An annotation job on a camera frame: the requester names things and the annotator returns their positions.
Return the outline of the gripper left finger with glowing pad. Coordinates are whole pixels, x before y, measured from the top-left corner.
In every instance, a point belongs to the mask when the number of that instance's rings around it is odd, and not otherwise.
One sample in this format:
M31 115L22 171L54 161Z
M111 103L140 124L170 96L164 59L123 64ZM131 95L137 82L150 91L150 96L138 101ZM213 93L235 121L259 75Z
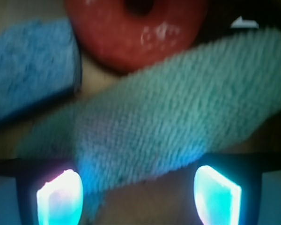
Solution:
M69 159L0 159L0 225L77 225L83 184Z

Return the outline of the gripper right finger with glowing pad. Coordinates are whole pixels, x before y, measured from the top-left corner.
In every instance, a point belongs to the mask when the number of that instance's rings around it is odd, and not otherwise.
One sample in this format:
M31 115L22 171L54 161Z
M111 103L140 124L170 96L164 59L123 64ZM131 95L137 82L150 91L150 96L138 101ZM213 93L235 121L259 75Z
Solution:
M204 225L281 225L281 153L207 153L193 196Z

